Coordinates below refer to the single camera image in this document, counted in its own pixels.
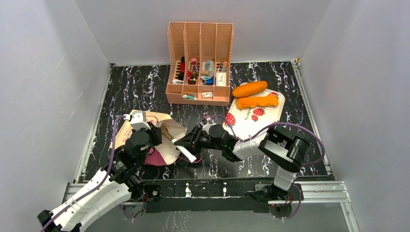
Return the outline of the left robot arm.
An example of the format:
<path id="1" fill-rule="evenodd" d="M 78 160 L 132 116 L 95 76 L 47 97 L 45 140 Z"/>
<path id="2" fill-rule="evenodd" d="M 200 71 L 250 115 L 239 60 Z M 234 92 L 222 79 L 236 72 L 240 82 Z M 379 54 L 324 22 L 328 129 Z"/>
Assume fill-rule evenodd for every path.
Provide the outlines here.
<path id="1" fill-rule="evenodd" d="M 145 182 L 137 177 L 155 146 L 162 143 L 161 128 L 148 122 L 147 128 L 132 130 L 124 145 L 113 147 L 109 162 L 77 193 L 53 210 L 38 216 L 43 232 L 81 232 L 112 207 L 148 196 Z"/>

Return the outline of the metal tongs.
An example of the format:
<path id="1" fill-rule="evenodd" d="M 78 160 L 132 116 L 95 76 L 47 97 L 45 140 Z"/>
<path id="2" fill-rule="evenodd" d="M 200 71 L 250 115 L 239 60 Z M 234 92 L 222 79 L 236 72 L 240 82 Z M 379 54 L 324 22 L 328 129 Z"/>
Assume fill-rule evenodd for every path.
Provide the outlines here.
<path id="1" fill-rule="evenodd" d="M 176 149 L 179 150 L 181 154 L 188 159 L 190 163 L 197 161 L 197 157 L 189 151 L 190 143 L 186 139 L 177 140 L 176 138 L 174 138 L 171 140 L 171 142 L 176 147 Z"/>

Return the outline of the strawberry print tray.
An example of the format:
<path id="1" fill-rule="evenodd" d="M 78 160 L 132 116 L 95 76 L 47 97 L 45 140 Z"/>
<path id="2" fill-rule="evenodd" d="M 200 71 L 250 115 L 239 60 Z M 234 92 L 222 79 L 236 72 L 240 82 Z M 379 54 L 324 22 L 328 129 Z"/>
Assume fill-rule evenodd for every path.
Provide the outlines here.
<path id="1" fill-rule="evenodd" d="M 236 106 L 236 99 L 230 106 L 230 109 L 225 116 L 226 120 L 231 124 L 228 126 L 225 122 L 223 127 L 231 134 L 236 135 L 240 139 L 247 139 L 255 135 L 264 126 L 280 120 L 282 110 L 286 101 L 285 96 L 277 91 L 266 89 L 256 97 L 265 97 L 275 95 L 278 98 L 277 106 L 246 108 L 240 110 Z"/>

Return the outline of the orange plastic file organizer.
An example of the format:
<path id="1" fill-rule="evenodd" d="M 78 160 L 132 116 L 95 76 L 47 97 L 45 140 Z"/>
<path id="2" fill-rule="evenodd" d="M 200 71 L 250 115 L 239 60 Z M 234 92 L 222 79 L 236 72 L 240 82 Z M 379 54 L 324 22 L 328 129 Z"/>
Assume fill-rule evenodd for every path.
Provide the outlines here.
<path id="1" fill-rule="evenodd" d="M 230 65 L 234 37 L 232 23 L 170 22 L 167 31 L 170 75 L 166 87 L 166 98 L 171 104 L 195 104 L 227 106 L 230 102 Z M 177 79 L 181 57 L 185 57 L 184 80 Z M 189 84 L 190 60 L 198 60 L 198 79 Z M 214 85 L 203 85 L 200 72 L 202 62 L 215 63 Z M 227 86 L 216 86 L 216 73 L 225 72 Z M 203 92 L 213 92 L 213 98 L 202 98 Z M 183 99 L 183 94 L 197 97 L 197 100 Z"/>

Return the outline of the smooth orange bread loaf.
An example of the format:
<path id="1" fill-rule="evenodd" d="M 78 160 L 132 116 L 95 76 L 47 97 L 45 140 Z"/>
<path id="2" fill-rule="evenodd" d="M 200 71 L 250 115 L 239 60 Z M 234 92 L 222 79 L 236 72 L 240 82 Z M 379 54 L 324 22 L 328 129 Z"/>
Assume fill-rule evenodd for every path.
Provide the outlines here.
<path id="1" fill-rule="evenodd" d="M 268 86 L 266 81 L 256 81 L 240 85 L 233 89 L 232 95 L 234 98 L 249 97 L 264 91 Z"/>

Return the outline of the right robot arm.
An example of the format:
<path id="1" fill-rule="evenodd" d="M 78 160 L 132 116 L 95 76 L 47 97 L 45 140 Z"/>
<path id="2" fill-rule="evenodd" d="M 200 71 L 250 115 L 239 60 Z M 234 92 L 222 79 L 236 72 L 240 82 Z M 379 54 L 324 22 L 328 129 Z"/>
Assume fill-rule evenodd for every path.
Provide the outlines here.
<path id="1" fill-rule="evenodd" d="M 254 137 L 240 139 L 222 125 L 198 125 L 183 138 L 174 141 L 183 154 L 197 155 L 202 149 L 219 150 L 228 161 L 239 162 L 255 156 L 267 156 L 278 165 L 271 187 L 257 190 L 268 199 L 285 200 L 290 196 L 296 174 L 301 170 L 309 144 L 296 135 L 288 135 L 283 124 L 265 127 Z"/>

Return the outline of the fake orange bread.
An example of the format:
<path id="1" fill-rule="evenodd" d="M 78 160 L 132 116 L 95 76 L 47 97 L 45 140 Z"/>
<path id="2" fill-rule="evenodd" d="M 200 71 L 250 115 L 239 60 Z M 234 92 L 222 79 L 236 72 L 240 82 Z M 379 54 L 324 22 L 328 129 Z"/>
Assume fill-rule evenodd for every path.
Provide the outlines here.
<path id="1" fill-rule="evenodd" d="M 270 94 L 263 97 L 245 97 L 236 100 L 236 106 L 240 110 L 245 108 L 270 107 L 278 105 L 279 101 L 277 96 Z"/>

